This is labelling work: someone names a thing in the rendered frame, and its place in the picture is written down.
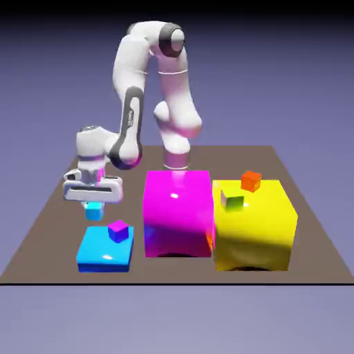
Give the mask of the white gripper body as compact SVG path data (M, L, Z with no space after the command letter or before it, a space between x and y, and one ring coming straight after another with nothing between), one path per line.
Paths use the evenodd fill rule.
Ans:
M64 198L68 201L120 203L123 199L122 179L106 176L94 184L67 180L63 184L63 192Z

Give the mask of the small cyan cube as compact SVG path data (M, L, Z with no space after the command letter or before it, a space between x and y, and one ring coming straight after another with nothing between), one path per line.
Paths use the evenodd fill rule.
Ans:
M84 211L88 221L101 221L104 216L104 203L87 202L84 204Z

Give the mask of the small purple cube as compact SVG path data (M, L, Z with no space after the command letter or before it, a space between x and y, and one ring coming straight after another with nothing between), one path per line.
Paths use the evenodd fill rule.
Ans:
M108 225L109 237L115 243L121 243L129 238L129 225L122 220L117 220Z

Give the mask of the small green cube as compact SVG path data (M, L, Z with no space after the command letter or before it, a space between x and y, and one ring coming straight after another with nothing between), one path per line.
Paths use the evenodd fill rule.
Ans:
M227 212L240 210L244 206L244 196L231 190L221 190L221 206Z

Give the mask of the small orange cube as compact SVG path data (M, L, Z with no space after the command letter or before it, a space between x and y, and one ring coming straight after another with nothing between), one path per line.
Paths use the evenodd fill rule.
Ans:
M254 171L245 171L241 176L241 189L255 192L260 188L261 174Z

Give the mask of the large cyan box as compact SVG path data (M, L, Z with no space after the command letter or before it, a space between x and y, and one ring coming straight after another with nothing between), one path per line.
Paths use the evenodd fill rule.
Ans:
M134 241L134 228L128 227L128 237L116 243L109 236L107 226L86 229L77 251L80 272L128 272Z

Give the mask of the large magenta box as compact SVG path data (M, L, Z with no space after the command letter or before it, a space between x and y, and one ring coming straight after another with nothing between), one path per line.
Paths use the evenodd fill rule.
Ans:
M211 257L214 202L207 170L148 171L142 216L146 257Z

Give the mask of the large yellow box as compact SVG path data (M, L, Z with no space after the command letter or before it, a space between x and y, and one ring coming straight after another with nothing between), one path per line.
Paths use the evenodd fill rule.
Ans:
M240 210L221 206L221 190L244 196ZM262 180L255 192L240 180L213 180L214 260L218 271L241 268L286 271L298 215L279 180Z

